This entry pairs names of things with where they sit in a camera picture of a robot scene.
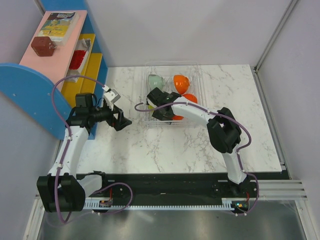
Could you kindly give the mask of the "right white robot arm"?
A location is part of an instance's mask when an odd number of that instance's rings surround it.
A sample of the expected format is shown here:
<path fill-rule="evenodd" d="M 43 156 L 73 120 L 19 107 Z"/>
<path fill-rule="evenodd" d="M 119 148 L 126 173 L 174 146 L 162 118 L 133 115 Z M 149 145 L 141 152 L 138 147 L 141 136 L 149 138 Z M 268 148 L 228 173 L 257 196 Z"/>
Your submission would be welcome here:
<path fill-rule="evenodd" d="M 152 114 L 152 117 L 157 120 L 171 121 L 174 116 L 181 116 L 206 127 L 210 144 L 222 154 L 224 159 L 227 177 L 231 181 L 230 193 L 235 197 L 240 197 L 247 191 L 247 185 L 244 182 L 246 175 L 236 153 L 242 131 L 237 124 L 231 121 L 234 116 L 228 108 L 212 111 L 179 93 L 168 93 L 157 87 L 147 94 L 147 101 L 152 106 L 158 107 Z"/>

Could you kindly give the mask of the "celadon green ceramic bowl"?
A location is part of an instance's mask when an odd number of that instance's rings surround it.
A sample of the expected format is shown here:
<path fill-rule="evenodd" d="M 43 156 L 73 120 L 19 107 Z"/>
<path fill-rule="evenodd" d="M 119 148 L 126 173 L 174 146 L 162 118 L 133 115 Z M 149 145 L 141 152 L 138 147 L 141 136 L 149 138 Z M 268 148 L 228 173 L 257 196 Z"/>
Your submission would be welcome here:
<path fill-rule="evenodd" d="M 147 81 L 151 91 L 155 88 L 158 88 L 161 91 L 164 89 L 165 79 L 162 76 L 156 74 L 149 74 Z"/>

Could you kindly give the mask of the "orange plastic bowl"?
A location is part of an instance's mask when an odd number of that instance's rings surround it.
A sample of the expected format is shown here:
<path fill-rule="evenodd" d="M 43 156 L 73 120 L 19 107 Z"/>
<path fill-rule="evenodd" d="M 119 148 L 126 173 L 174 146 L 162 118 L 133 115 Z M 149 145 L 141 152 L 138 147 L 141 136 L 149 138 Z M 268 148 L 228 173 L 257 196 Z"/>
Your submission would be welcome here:
<path fill-rule="evenodd" d="M 185 94 L 190 87 L 189 79 L 186 76 L 180 74 L 174 75 L 173 83 L 175 89 L 180 95 Z"/>

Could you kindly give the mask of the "orange bottom bowl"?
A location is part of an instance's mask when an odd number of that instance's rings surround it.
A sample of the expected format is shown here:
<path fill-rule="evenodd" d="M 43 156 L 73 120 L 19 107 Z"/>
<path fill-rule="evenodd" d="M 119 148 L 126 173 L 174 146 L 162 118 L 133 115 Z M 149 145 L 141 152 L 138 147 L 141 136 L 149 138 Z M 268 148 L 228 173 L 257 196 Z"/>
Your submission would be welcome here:
<path fill-rule="evenodd" d="M 180 116 L 180 115 L 174 115 L 173 118 L 172 118 L 173 121 L 181 121 L 183 119 L 184 119 L 184 117 Z"/>

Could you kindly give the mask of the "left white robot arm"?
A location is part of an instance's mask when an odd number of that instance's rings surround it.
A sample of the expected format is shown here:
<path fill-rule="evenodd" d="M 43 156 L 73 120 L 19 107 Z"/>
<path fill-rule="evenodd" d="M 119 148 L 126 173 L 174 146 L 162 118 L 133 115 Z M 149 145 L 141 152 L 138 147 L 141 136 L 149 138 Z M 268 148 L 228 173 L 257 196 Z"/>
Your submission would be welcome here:
<path fill-rule="evenodd" d="M 103 94 L 101 107 L 94 105 L 96 98 L 93 93 L 75 96 L 76 105 L 66 120 L 62 147 L 55 163 L 46 176 L 37 180 L 36 186 L 46 212 L 80 212 L 86 198 L 92 194 L 104 197 L 110 191 L 110 185 L 103 180 L 101 172 L 89 173 L 81 180 L 76 178 L 80 156 L 97 123 L 106 122 L 120 131 L 132 121 L 115 105 L 120 95 L 114 89 Z"/>

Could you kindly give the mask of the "red plastic bowl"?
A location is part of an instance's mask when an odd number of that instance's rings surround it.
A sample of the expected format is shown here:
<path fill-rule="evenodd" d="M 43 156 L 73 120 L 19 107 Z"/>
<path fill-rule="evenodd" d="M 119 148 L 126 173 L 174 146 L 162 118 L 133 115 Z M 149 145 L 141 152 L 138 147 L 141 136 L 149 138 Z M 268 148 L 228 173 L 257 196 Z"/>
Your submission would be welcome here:
<path fill-rule="evenodd" d="M 186 93 L 186 94 L 183 94 L 182 96 L 193 103 L 196 103 L 196 104 L 198 103 L 197 97 L 191 93 Z"/>

